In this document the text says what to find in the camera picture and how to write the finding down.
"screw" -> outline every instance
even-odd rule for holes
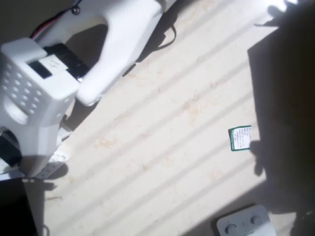
[[[79,6],[74,6],[73,8],[71,8],[71,12],[73,15],[79,15],[81,12],[81,9],[79,8]]]

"beige surface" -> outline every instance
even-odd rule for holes
[[[174,43],[149,47],[94,110],[77,107],[91,113],[63,143],[73,156],[68,172],[37,185],[50,190],[43,223],[51,236],[213,235],[215,217],[253,203],[270,211],[277,235],[298,235],[293,222],[314,217],[314,205],[306,192],[287,188],[298,176],[277,178],[287,173],[282,157],[291,149],[268,147],[296,143],[287,141],[293,133],[278,108],[272,108],[275,123],[264,126],[265,108],[274,104],[266,96],[264,105],[264,95],[277,91],[253,92],[248,58],[248,49],[275,30],[254,26],[271,19],[271,5],[285,9],[279,0],[186,0],[170,9],[150,45],[172,41],[173,24]],[[228,129],[240,125],[253,126],[258,151],[231,152]],[[300,179],[294,184],[312,186]],[[35,210],[40,202],[30,202],[42,217]]]

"black wire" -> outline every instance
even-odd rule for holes
[[[67,11],[71,10],[74,7],[78,7],[78,5],[80,4],[80,2],[82,2],[82,0],[78,0],[78,2],[73,5],[72,7],[69,7],[66,10],[60,11],[58,12],[56,15],[54,15],[53,17],[49,18],[48,20],[44,21],[43,23],[41,23],[39,26],[36,27],[36,29],[31,33],[30,38],[33,38],[35,36],[35,34],[47,23],[54,21],[55,19],[59,18],[60,16],[62,16],[63,14],[65,14]]]

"white robot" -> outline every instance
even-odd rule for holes
[[[17,139],[23,174],[34,177],[46,167],[71,134],[61,122],[73,100],[85,106],[98,102],[135,63],[175,1],[78,0],[31,38],[2,45],[0,134],[9,130]],[[88,69],[64,44],[99,24],[108,33],[98,62]]]

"white plastic part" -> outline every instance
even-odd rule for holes
[[[46,56],[29,38],[1,47],[0,127],[17,138],[23,156],[19,170],[28,177],[38,174],[56,151],[61,119],[79,89],[66,70],[43,79],[28,66]]]
[[[42,47],[66,43],[76,33],[99,24],[108,25],[100,58],[83,78],[76,95],[84,105],[91,106],[135,63],[163,12],[174,2],[83,0],[79,15],[65,13],[38,43]]]
[[[49,159],[47,165],[42,169],[35,178],[46,179],[52,175],[57,169],[64,165],[71,155],[65,151],[62,147],[58,148],[54,155]],[[6,162],[0,158],[0,181],[24,177],[25,175],[18,170],[17,166],[10,167]]]
[[[62,148],[57,149],[49,159],[47,166],[36,175],[38,179],[46,179],[71,158],[70,153]]]
[[[255,205],[218,220],[220,236],[276,236],[266,208]]]

